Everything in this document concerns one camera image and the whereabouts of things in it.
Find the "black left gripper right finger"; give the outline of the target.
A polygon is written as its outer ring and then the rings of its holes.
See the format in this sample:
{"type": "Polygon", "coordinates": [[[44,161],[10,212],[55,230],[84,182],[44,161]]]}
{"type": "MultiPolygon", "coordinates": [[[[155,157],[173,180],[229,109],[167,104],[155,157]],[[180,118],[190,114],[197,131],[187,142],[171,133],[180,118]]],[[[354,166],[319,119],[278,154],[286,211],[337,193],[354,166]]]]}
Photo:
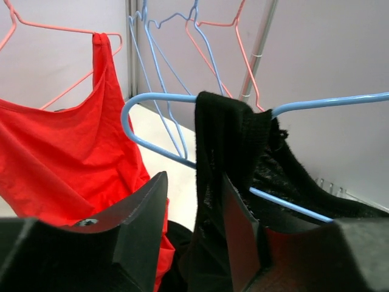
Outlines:
{"type": "Polygon", "coordinates": [[[225,176],[225,237],[234,291],[387,291],[388,220],[340,219],[310,225],[269,210],[277,232],[260,223],[225,176]]]}

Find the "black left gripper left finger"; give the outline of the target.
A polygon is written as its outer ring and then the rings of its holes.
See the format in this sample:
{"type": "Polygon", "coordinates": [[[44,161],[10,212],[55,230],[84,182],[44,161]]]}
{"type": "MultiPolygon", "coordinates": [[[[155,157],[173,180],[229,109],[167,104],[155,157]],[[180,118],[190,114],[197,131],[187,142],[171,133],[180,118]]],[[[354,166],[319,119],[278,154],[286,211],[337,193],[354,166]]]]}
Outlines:
{"type": "Polygon", "coordinates": [[[2,291],[152,291],[168,178],[73,226],[1,218],[2,291]]]}

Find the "black tank top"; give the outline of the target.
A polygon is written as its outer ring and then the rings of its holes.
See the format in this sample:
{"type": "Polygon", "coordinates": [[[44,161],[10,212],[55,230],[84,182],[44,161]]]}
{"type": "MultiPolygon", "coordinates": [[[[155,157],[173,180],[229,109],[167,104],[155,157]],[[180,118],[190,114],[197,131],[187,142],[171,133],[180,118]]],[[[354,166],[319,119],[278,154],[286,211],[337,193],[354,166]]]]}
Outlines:
{"type": "Polygon", "coordinates": [[[269,210],[310,225],[326,223],[262,199],[250,192],[251,187],[333,221],[388,220],[382,210],[321,189],[292,154],[288,133],[280,129],[271,111],[254,113],[238,100],[201,92],[196,99],[195,133],[198,208],[194,231],[189,233],[176,223],[168,225],[177,255],[162,280],[161,291],[234,291],[222,213],[225,176],[249,212],[277,232],[295,233],[297,228],[272,223],[269,210]]]}

